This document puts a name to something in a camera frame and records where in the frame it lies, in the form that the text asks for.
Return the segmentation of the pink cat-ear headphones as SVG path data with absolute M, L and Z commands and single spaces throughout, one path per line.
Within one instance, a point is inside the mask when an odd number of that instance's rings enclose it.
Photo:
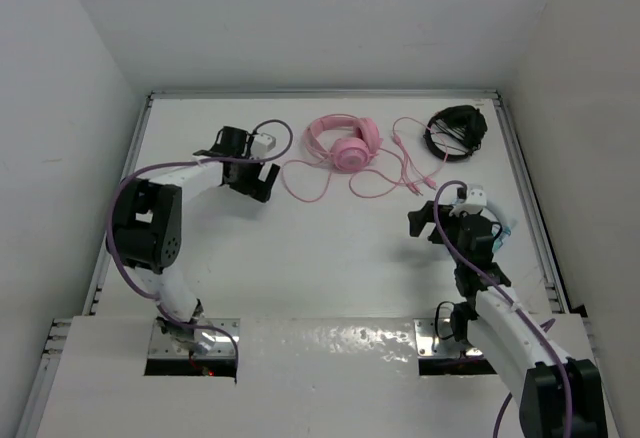
M 319 137 L 338 129 L 350 129 L 352 134 L 337 139 L 330 148 L 325 148 Z M 347 173 L 355 173 L 368 166 L 382 144 L 379 129 L 371 118 L 349 114 L 331 114 L 312 121 L 304 132 L 304 141 L 312 155 L 328 160 L 335 169 Z

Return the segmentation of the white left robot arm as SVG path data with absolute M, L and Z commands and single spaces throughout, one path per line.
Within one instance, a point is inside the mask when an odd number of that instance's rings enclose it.
M 106 248 L 116 268 L 136 294 L 156 305 L 164 329 L 193 352 L 237 340 L 205 318 L 176 263 L 184 207 L 224 186 L 267 202 L 280 171 L 275 146 L 260 126 L 251 132 L 225 126 L 210 148 L 189 160 L 149 165 L 123 178 L 110 205 Z

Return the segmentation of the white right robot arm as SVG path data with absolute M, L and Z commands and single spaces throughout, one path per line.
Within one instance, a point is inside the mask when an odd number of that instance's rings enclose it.
M 447 247 L 461 302 L 450 315 L 452 337 L 479 348 L 516 403 L 526 437 L 605 437 L 599 371 L 555 343 L 517 298 L 494 260 L 501 222 L 478 208 L 427 202 L 408 215 L 409 234 L 433 224 L 428 239 Z

